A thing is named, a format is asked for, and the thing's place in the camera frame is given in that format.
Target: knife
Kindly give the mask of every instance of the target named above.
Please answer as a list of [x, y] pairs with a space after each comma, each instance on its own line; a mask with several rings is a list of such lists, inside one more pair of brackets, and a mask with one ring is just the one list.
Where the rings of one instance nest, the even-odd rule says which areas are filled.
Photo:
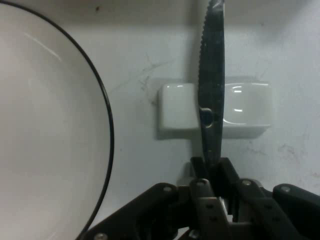
[[221, 157], [225, 98], [224, 0], [210, 0], [200, 47], [198, 106], [207, 167]]

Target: white surface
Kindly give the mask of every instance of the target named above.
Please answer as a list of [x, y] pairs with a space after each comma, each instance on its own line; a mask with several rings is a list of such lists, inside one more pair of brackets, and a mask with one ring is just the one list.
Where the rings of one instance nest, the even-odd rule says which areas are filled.
[[75, 239], [107, 174], [103, 93], [46, 21], [0, 4], [0, 32], [0, 239]]
[[159, 90], [159, 131], [199, 129], [198, 101], [192, 83], [170, 83]]
[[235, 81], [225, 84], [223, 137], [258, 137], [271, 126], [272, 111], [269, 83]]
[[[159, 139], [157, 90], [197, 79], [206, 0], [20, 0], [66, 29], [88, 53], [113, 111], [115, 156], [96, 223], [158, 182], [176, 184], [200, 138]], [[223, 140], [241, 177], [267, 189], [320, 193], [320, 1], [226, 0], [227, 76], [272, 84], [274, 125], [255, 140]]]
[[[237, 77], [225, 84], [223, 137], [256, 138], [271, 126], [272, 93], [267, 82]], [[199, 131], [197, 87], [193, 83], [169, 83], [159, 90], [159, 131], [172, 136]]]

